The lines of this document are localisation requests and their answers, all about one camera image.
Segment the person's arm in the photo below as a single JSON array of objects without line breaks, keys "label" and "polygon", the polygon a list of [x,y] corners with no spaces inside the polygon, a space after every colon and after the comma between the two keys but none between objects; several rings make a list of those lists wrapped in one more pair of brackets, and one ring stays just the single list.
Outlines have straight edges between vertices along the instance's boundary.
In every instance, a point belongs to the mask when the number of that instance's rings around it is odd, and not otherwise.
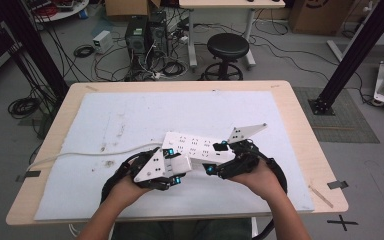
[{"label": "person's arm", "polygon": [[277,239],[311,239],[276,176],[264,161],[260,161],[251,173],[244,173],[230,180],[244,184],[267,201],[272,211]]},{"label": "person's arm", "polygon": [[77,239],[107,240],[117,216],[149,190],[136,186],[129,176],[124,177],[112,188]]}]

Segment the person's left arm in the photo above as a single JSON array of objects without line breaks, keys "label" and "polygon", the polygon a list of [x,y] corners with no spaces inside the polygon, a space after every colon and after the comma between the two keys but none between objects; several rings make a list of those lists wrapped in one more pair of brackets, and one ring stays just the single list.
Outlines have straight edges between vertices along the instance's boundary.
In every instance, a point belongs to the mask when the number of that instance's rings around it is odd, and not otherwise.
[{"label": "person's left arm", "polygon": [[107,240],[117,216],[149,190],[136,186],[129,176],[124,177],[112,188],[77,239]]}]

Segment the wooden table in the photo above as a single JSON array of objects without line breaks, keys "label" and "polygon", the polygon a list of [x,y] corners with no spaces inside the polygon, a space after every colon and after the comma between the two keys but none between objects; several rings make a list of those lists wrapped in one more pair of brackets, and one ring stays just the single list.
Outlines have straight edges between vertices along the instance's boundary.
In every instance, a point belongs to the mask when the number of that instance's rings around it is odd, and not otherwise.
[{"label": "wooden table", "polygon": [[[194,23],[246,23],[244,38],[249,40],[255,9],[259,8],[283,8],[283,1],[274,2],[272,0],[180,0],[182,8],[189,9],[189,65],[193,69],[197,67],[195,53],[195,34]],[[255,66],[255,60],[251,49],[245,56],[248,68]]]},{"label": "wooden table", "polygon": [[[182,91],[270,91],[283,119],[290,143],[303,172],[315,206],[313,213],[344,212],[348,203],[342,190],[329,189],[327,183],[336,178],[302,111],[295,94],[286,81],[214,81],[214,82],[123,82],[77,83],[71,86],[58,115],[43,142],[36,159],[57,155],[76,116],[83,96],[92,92],[182,92]],[[9,225],[43,224],[34,220],[53,162],[33,167],[39,177],[26,178],[6,221]]]}]

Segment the black stool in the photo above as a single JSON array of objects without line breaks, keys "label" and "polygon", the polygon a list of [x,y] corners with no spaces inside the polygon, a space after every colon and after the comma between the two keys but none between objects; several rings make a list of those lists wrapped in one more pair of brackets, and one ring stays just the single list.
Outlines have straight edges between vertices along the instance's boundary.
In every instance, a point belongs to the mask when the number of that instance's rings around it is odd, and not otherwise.
[{"label": "black stool", "polygon": [[[232,80],[243,80],[242,71],[230,62],[237,62],[237,59],[248,53],[249,44],[245,38],[233,33],[220,33],[208,40],[207,48],[214,55],[214,59],[218,57],[222,62],[212,64],[205,69],[206,80],[211,80],[210,76],[217,77],[218,80],[231,80],[230,77],[237,76]],[[229,67],[236,71],[229,72]]]}]

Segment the round black cushion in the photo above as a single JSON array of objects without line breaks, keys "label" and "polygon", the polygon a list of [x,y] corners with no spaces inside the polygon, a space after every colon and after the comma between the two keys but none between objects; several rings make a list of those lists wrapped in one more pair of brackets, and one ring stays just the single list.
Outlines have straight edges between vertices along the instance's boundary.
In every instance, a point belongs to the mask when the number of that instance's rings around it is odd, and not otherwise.
[{"label": "round black cushion", "polygon": [[212,36],[207,43],[208,50],[223,60],[236,60],[249,51],[248,41],[233,33],[220,33]]}]

